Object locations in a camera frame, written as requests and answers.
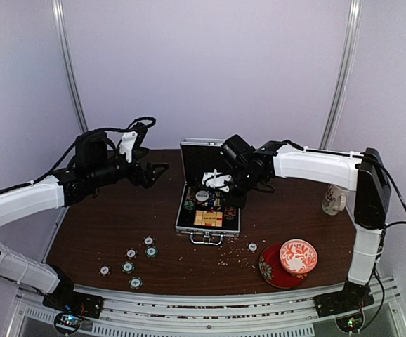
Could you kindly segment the aluminium poker case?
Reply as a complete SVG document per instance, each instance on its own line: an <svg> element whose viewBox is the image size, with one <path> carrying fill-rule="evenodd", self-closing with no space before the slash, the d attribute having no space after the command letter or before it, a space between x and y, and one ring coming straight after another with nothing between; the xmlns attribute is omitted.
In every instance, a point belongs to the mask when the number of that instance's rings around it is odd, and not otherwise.
<svg viewBox="0 0 406 337"><path fill-rule="evenodd" d="M211 138L181 141L185 185L175 228L195 245L220 246L225 238L240 234L241 209L228 200L225 184L231 176L220 154L222 144Z"/></svg>

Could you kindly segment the yellow big blind button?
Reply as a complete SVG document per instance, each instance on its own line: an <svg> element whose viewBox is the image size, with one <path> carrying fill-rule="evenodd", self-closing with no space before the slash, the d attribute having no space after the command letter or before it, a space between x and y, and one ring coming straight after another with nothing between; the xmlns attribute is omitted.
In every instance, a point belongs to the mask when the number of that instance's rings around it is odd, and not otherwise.
<svg viewBox="0 0 406 337"><path fill-rule="evenodd" d="M205 223L214 223L214 222L216 222L216 220L217 220L217 217L214 214L205 214L203 216L203 221Z"/></svg>

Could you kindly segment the red playing card box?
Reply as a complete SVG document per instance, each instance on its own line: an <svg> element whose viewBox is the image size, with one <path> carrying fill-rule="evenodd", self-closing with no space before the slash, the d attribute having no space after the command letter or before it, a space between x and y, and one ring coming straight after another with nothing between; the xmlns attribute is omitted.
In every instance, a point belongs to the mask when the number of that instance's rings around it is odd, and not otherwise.
<svg viewBox="0 0 406 337"><path fill-rule="evenodd" d="M193 225L200 227L222 227L223 213L221 211L197 210Z"/></svg>

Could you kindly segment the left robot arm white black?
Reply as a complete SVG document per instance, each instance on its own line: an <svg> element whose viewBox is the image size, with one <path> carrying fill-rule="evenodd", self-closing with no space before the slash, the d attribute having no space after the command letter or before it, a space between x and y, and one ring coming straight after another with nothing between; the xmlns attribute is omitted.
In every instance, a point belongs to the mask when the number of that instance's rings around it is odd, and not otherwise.
<svg viewBox="0 0 406 337"><path fill-rule="evenodd" d="M97 128L77 136L42 176L0 190L0 228L42 211L77 204L120 180L152 187L169 167L140 162L149 152L142 142L155 123L154 117L139 117L126 128ZM60 268L36 262L1 243L0 277L51 296L65 312L79 306L74 283Z"/></svg>

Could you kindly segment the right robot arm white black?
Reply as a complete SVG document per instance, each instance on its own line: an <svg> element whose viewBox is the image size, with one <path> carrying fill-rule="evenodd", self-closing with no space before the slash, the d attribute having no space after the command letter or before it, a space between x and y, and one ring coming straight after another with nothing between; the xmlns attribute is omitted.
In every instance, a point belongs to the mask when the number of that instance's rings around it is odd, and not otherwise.
<svg viewBox="0 0 406 337"><path fill-rule="evenodd" d="M215 186L233 197L243 197L259 185L266 187L272 178L326 184L326 195L330 197L327 207L331 212L340 212L348 195L355 195L353 257L346 289L339 293L338 302L345 310L361 303L390 226L386 218L391 195L401 194L379 152L370 147L363 152L319 150L290 140L271 140L255 148L239 135L233 135L221 145L220 153L230 172Z"/></svg>

